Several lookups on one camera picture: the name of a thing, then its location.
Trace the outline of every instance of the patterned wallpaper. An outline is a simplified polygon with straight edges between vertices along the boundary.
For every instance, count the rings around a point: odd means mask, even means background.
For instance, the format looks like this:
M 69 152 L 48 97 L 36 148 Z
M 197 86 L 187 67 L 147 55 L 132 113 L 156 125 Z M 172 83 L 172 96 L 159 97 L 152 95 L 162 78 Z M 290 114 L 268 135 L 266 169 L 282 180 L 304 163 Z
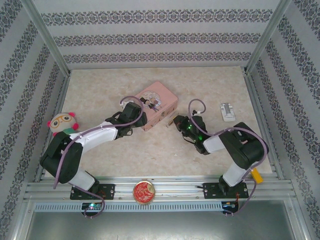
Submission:
M 293 0 L 251 76 L 311 239 L 320 239 L 319 2 Z
M 19 0 L 0 0 L 0 239 L 34 179 L 65 76 Z
M 34 0 L 70 69 L 245 66 L 279 0 Z

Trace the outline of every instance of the round tin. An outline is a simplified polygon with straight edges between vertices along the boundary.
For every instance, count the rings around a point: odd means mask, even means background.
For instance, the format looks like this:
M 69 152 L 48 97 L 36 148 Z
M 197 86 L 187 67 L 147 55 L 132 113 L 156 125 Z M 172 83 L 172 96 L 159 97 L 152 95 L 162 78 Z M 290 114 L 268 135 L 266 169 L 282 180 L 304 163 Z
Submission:
M 133 188 L 133 197 L 138 204 L 149 204 L 155 198 L 155 187 L 151 182 L 138 182 Z

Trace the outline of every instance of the yellow tag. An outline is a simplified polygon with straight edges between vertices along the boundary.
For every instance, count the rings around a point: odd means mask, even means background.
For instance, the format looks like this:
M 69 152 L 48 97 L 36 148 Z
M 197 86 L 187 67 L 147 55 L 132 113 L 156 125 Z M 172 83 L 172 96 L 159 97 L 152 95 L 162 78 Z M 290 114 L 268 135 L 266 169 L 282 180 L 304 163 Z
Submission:
M 257 184 L 260 184 L 264 181 L 264 179 L 261 177 L 260 173 L 258 172 L 258 170 L 256 168 L 254 168 L 251 171 L 251 175 L 254 178 L 254 180 L 256 181 Z

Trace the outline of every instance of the marble floor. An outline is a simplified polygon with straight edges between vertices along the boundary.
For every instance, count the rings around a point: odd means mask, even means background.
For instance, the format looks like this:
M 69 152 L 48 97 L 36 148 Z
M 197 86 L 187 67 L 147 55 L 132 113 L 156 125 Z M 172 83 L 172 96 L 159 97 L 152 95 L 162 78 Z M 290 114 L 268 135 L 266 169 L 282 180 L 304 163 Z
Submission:
M 95 127 L 121 111 L 119 101 L 160 81 L 178 97 L 177 111 L 186 115 L 188 103 L 202 99 L 207 110 L 206 129 L 215 133 L 245 122 L 260 135 L 258 123 L 240 67 L 119 68 L 73 70 L 63 112 L 75 112 L 79 131 Z M 221 103 L 233 105 L 235 122 L 224 122 Z M 193 109 L 202 110 L 199 103 Z M 80 166 L 96 177 L 221 175 L 233 160 L 223 149 L 201 155 L 165 118 L 151 130 L 140 128 L 133 135 L 106 142 L 86 152 Z M 258 167 L 271 173 L 269 160 Z

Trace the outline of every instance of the pink tin box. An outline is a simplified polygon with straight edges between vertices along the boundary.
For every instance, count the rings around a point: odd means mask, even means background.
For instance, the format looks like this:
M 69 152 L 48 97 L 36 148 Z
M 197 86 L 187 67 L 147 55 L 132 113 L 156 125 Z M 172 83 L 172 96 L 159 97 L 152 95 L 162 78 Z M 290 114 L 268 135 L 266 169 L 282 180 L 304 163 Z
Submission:
M 178 97 L 159 81 L 135 96 L 143 102 L 146 113 L 147 123 L 142 127 L 144 131 L 151 129 L 178 106 Z

